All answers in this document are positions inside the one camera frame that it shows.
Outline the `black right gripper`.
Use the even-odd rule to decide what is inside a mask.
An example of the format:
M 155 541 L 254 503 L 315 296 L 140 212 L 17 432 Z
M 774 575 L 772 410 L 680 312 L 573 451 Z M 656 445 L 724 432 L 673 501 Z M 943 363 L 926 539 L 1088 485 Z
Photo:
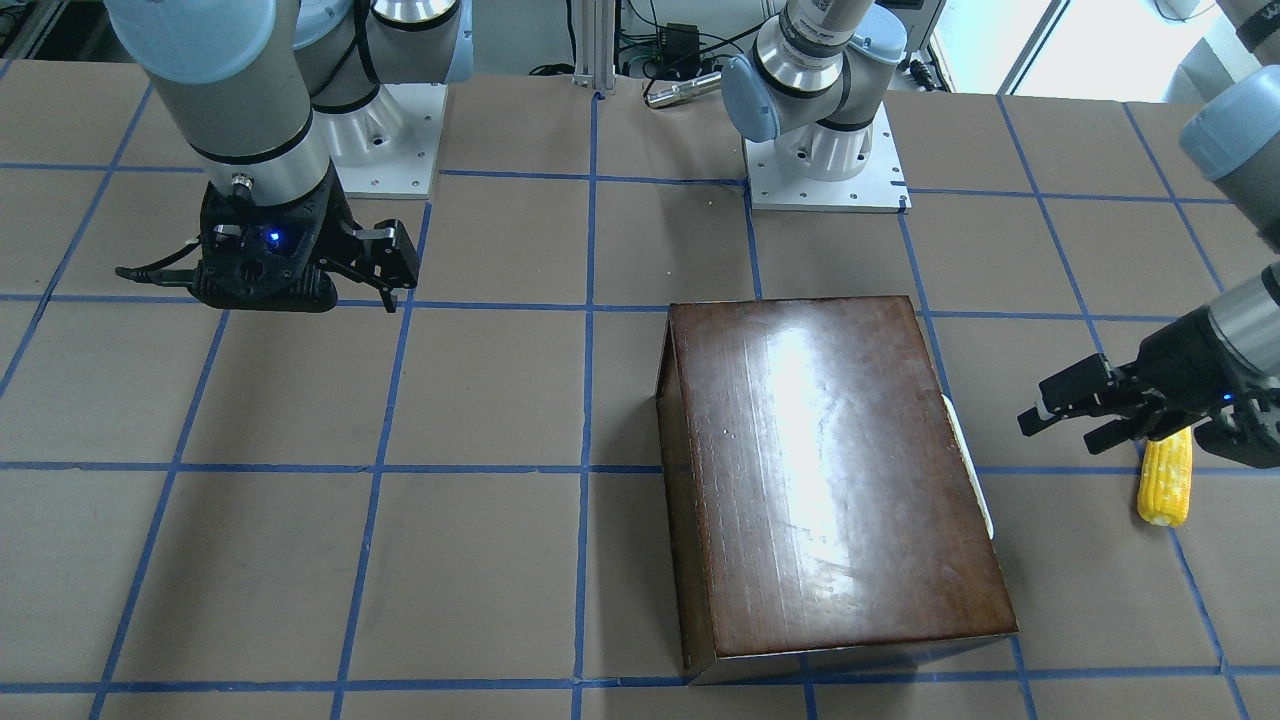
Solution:
M 339 299 L 320 268 L 330 237 L 330 272 L 374 288 L 394 314 L 397 290 L 419 283 L 419 252 L 398 219 L 339 229 L 349 219 L 334 168 L 308 193 L 276 206 L 207 184 L 198 214 L 201 259 L 189 284 L 200 302 L 224 310 L 326 313 Z

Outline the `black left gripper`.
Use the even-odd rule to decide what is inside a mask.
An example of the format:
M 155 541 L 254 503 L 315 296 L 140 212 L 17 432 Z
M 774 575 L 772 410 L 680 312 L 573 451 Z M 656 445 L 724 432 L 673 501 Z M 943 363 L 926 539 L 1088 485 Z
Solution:
M 1208 454 L 1249 468 L 1277 466 L 1277 377 L 1236 359 L 1207 307 L 1143 340 L 1128 373 L 1132 378 L 1105 355 L 1055 373 L 1018 416 L 1020 432 L 1032 437 L 1065 419 L 1115 416 L 1084 433 L 1089 454 L 1192 428 Z

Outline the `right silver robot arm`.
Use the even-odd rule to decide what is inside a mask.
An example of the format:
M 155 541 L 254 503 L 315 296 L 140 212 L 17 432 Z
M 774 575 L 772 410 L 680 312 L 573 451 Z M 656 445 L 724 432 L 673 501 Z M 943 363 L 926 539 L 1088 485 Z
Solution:
M 325 313 L 334 277 L 384 309 L 419 283 L 397 219 L 362 227 L 342 172 L 415 158 L 417 122 L 396 86 L 460 83 L 474 67 L 467 1 L 109 1 L 207 174 L 197 234 L 116 275 L 182 288 L 210 307 Z

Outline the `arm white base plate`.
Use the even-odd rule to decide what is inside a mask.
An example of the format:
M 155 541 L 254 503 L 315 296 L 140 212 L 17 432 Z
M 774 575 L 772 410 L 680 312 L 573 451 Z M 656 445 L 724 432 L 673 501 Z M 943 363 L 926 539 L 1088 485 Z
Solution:
M 353 111 L 315 111 L 348 197 L 430 197 L 448 92 L 447 85 L 384 85 Z
M 751 205 L 771 211 L 905 213 L 913 201 L 886 105 L 861 129 L 817 123 L 742 141 Z

